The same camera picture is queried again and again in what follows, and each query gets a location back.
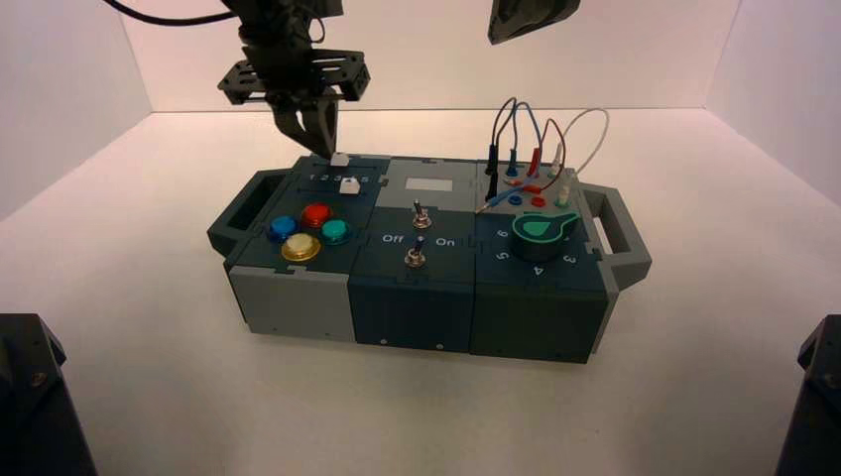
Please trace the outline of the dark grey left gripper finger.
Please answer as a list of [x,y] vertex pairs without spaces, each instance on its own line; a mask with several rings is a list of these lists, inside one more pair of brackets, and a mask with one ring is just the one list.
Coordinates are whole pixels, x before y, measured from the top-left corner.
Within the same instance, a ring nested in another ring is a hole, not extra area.
[[337,102],[318,100],[302,111],[303,145],[318,156],[330,159],[336,149]]
[[294,108],[275,107],[274,121],[276,127],[282,134],[311,153],[315,152],[312,137],[304,125],[298,110]]

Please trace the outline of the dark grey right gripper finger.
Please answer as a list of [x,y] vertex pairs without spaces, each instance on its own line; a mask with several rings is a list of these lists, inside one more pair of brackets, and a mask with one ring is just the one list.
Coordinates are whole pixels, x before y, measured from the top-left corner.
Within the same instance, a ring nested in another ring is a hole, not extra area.
[[580,0],[494,0],[488,39],[499,45],[562,22],[572,16]]

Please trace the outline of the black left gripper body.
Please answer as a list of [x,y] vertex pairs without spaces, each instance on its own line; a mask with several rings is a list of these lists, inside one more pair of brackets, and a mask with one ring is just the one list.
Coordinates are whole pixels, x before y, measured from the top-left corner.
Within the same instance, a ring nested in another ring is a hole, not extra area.
[[263,100],[282,111],[334,109],[361,99],[370,72],[358,51],[318,49],[303,40],[249,42],[245,58],[218,83],[233,105]]

